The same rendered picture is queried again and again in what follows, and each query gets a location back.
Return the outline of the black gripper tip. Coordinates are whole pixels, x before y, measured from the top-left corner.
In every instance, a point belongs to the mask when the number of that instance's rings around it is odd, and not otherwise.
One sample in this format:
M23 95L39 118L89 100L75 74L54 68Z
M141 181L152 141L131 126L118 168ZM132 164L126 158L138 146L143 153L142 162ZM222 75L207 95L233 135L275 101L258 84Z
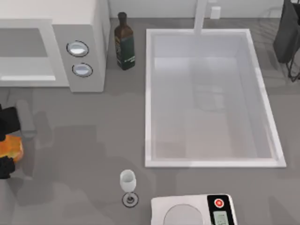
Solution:
M15 171L13 158L5 156L0 158L0 180L9 179Z

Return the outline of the orange bread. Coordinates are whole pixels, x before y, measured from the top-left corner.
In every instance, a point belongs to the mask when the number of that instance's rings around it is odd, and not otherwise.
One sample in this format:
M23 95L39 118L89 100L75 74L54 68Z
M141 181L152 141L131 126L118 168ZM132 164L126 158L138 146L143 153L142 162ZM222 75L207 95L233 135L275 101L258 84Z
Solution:
M12 158L16 163L23 158L24 150L21 137L7 135L4 141L0 142L0 158Z

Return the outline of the large silver microwave knob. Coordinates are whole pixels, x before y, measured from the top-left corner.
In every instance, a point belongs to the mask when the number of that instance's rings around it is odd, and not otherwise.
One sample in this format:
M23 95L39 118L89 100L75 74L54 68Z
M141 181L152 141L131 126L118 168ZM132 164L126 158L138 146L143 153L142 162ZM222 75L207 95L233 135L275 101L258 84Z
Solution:
M67 52L73 57L84 57L89 53L89 47L83 41L69 42L66 46Z

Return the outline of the dark glass bottle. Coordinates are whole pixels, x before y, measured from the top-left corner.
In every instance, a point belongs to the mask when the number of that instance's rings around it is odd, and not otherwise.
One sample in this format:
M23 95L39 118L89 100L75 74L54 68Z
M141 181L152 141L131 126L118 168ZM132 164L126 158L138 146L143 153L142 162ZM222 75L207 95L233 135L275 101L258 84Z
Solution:
M127 14L118 13L119 25L114 30L117 64L122 70L135 66L134 32L127 24Z

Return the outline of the pale microwave oven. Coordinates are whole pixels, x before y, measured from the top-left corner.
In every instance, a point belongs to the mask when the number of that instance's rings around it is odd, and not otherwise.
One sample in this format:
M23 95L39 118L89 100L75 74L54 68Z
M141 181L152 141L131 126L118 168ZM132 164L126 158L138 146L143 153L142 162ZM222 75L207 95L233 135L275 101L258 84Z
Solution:
M0 0L0 19L51 19L72 92L102 92L110 35L107 0ZM89 47L84 57L73 57L66 49L69 42L83 41ZM74 64L93 68L89 77L73 74Z

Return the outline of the clear wine glass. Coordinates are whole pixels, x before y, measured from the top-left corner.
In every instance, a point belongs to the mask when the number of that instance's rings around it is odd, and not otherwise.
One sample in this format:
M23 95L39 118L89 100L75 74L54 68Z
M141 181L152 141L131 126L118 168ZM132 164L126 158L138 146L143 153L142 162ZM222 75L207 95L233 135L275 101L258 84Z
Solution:
M139 203L139 196L135 192L136 175L134 171L126 169L120 173L120 187L124 191L122 204L127 208L134 208Z

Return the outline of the tall white tap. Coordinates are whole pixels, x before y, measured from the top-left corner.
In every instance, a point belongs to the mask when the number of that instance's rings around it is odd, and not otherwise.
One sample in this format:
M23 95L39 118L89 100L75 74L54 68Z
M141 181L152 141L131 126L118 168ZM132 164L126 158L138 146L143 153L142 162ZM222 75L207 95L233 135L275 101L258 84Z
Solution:
M195 8L194 34L200 35L203 29L203 22L208 0L197 0Z

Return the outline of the pale microwave door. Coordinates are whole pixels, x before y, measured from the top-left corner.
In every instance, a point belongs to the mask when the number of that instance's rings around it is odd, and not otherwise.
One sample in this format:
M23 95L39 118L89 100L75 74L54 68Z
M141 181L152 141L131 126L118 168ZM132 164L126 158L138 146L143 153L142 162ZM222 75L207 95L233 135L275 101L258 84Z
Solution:
M51 19L0 19L0 87L67 87Z

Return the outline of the small silver microwave knob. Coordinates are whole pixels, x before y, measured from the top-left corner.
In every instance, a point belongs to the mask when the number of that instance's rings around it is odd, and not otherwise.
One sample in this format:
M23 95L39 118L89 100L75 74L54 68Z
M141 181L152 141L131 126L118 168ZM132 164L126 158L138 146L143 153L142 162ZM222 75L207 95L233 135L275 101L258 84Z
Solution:
M79 63L72 66L72 72L79 77L89 77L93 74L93 68L89 64Z

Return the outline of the white sink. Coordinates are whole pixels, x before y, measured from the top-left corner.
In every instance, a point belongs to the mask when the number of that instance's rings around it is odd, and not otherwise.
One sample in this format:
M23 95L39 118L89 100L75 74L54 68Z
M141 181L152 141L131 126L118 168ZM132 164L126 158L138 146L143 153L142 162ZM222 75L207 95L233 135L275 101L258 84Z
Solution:
M144 163L286 167L249 29L147 29Z

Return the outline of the pale grey rounded box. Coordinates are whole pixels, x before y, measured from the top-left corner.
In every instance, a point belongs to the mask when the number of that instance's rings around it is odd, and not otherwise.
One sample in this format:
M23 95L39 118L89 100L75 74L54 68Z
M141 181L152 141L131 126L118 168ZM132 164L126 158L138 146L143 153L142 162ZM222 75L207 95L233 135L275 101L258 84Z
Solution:
M37 131L29 104L25 100L18 100L15 104L20 122L20 131L24 138L32 139Z

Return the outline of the white kitchen scale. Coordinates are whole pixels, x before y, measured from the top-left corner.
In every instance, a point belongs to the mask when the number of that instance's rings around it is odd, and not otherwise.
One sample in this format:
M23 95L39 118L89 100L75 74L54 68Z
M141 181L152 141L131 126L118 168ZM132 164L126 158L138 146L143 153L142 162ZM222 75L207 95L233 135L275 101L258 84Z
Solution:
M238 225L232 197L225 193L151 199L150 225Z

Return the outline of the white wall socket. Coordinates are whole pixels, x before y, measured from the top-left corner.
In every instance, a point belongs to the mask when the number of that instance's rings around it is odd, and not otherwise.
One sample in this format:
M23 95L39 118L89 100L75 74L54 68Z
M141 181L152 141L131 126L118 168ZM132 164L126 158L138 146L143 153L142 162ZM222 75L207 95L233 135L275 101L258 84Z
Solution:
M221 7L213 6L210 11L210 19L220 19L221 17Z

